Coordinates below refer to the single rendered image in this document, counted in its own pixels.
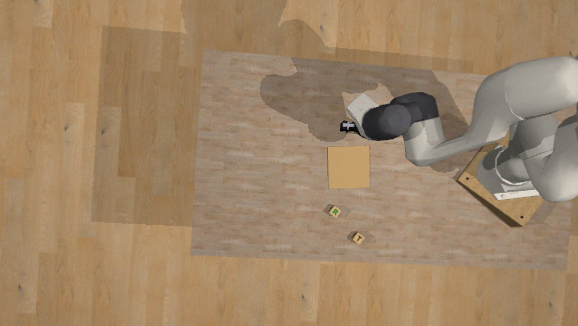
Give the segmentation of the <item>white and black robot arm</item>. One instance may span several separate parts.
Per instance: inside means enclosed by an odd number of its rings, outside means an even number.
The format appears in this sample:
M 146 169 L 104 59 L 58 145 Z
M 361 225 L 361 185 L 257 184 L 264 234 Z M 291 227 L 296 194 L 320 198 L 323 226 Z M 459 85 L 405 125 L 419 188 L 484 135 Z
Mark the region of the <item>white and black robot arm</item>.
M 415 92 L 390 103 L 378 105 L 362 93 L 346 111 L 367 140 L 403 135 L 405 158 L 415 166 L 494 143 L 509 130 L 508 149 L 497 145 L 477 165 L 477 179 L 496 200 L 565 202 L 578 195 L 578 54 L 519 62 L 489 75 L 476 92 L 467 133 L 447 141 L 433 96 Z M 576 103 L 576 114 L 559 124 L 552 113 Z

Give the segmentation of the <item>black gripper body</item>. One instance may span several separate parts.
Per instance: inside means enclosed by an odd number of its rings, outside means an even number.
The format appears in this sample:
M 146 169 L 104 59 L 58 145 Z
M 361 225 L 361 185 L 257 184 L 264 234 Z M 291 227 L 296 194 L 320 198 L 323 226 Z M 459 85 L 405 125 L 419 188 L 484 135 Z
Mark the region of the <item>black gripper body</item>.
M 358 130 L 358 127 L 356 126 L 355 122 L 352 122 L 351 124 L 354 124 L 354 127 L 351 127 L 351 128 L 354 129 L 354 130 L 356 130 L 357 133 L 361 136 L 361 134 L 360 134 L 360 132 L 359 132 L 359 130 Z M 363 136 L 361 136 L 361 137 L 364 138 Z

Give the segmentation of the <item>tan flat mat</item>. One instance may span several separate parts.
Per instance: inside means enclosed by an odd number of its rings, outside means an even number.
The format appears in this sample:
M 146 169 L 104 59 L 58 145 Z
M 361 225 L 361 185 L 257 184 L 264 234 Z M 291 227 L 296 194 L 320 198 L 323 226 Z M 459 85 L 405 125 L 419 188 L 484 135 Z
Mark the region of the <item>tan flat mat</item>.
M 369 187 L 369 146 L 328 147 L 328 189 Z

